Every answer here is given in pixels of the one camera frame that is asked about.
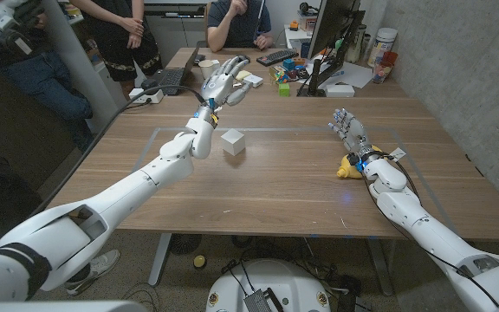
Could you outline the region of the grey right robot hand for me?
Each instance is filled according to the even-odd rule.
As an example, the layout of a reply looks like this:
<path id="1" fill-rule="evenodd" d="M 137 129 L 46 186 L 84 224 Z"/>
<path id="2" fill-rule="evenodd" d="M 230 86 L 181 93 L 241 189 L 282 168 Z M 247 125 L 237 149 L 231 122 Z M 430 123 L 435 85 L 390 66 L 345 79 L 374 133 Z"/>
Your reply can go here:
<path id="1" fill-rule="evenodd" d="M 335 109 L 333 117 L 335 123 L 329 123 L 328 126 L 339 135 L 344 147 L 350 153 L 356 153 L 361 157 L 372 151 L 372 144 L 367 138 L 365 128 L 353 114 L 345 108 Z"/>

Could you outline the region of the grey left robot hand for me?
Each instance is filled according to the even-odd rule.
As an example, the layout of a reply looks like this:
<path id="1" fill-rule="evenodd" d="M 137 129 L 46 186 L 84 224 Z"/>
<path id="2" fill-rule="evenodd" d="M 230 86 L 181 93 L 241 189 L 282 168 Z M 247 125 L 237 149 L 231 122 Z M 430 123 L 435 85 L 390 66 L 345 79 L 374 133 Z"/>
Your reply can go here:
<path id="1" fill-rule="evenodd" d="M 251 85 L 245 83 L 242 87 L 234 91 L 233 83 L 239 71 L 248 63 L 250 63 L 248 57 L 236 55 L 227 60 L 219 69 L 211 74 L 211 77 L 205 80 L 201 87 L 201 95 L 210 108 L 216 110 L 224 103 L 229 106 L 235 106 L 244 98 L 249 92 Z"/>

